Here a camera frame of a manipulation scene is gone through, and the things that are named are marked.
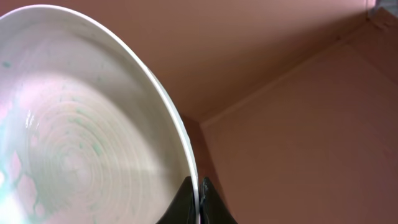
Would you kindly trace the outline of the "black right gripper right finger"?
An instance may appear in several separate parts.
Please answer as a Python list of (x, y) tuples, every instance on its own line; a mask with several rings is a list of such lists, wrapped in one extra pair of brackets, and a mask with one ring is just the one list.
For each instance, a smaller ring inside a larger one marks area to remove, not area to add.
[(200, 223), (238, 224), (208, 177), (200, 185)]

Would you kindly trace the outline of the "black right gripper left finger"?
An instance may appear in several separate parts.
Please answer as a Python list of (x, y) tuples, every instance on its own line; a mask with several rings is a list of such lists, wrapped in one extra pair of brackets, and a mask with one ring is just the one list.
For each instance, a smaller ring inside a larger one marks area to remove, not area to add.
[(184, 178), (169, 207), (156, 224), (196, 224), (191, 177)]

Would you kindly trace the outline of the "white plate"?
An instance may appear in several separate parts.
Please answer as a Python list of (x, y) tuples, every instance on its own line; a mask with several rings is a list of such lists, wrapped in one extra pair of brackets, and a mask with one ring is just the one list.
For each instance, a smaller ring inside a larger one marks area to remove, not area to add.
[(71, 9), (1, 17), (1, 222), (157, 223), (198, 172), (157, 77)]

